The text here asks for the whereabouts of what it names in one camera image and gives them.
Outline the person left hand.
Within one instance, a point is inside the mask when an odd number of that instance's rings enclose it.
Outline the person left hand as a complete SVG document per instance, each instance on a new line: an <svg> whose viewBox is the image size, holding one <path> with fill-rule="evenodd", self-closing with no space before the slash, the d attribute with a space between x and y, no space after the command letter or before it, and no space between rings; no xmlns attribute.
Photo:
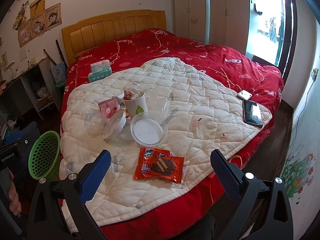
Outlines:
<svg viewBox="0 0 320 240"><path fill-rule="evenodd" d="M8 198L9 198L9 209L15 215L19 215L21 213L21 204L18 199L18 194L13 182L14 175L11 171L9 171L9 179L10 179L10 186L8 189Z"/></svg>

